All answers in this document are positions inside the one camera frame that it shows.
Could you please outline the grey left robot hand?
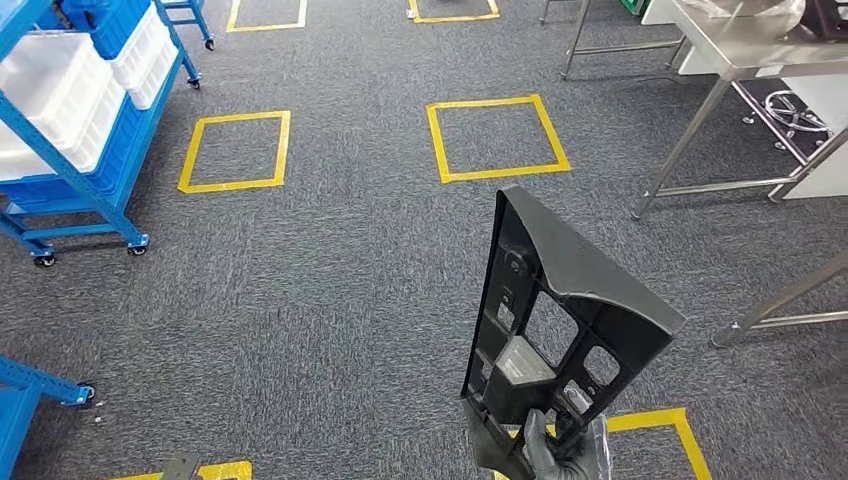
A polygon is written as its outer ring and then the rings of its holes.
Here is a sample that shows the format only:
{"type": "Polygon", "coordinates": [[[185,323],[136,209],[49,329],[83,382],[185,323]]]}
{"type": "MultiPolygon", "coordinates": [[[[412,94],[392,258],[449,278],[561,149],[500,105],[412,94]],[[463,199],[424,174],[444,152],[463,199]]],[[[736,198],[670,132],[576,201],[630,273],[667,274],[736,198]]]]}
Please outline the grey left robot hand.
{"type": "Polygon", "coordinates": [[[199,457],[182,455],[168,460],[162,468],[160,480],[200,480],[199,457]]]}

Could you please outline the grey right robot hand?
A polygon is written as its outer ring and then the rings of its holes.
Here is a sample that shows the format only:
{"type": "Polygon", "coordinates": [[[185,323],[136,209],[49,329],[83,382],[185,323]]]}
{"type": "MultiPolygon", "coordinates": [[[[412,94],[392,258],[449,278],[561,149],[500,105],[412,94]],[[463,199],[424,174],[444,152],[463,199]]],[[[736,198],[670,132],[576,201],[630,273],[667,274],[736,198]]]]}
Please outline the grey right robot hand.
{"type": "Polygon", "coordinates": [[[607,419],[599,414],[568,442],[565,451],[557,453],[557,434],[566,430],[571,420],[555,414],[554,435],[548,430],[547,414],[542,401],[530,396],[525,401],[527,415],[522,427],[522,455],[535,479],[610,479],[611,457],[608,445],[607,419]]]}

